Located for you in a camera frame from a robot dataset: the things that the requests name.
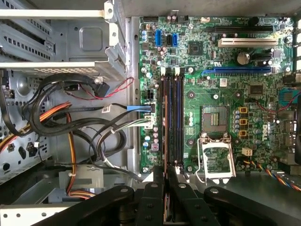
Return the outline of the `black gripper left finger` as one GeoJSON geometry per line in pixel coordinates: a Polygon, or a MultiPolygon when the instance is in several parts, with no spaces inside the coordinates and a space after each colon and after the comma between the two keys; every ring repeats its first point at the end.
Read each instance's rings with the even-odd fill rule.
{"type": "Polygon", "coordinates": [[[144,188],[120,185],[75,204],[38,226],[161,226],[163,225],[163,168],[156,166],[153,181],[144,188]]]}

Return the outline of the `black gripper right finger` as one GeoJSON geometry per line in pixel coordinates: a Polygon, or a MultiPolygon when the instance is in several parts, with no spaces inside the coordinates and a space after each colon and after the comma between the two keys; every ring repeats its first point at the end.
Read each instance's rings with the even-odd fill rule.
{"type": "Polygon", "coordinates": [[[239,194],[212,186],[200,198],[168,168],[170,190],[191,226],[297,226],[299,219],[239,194]]]}

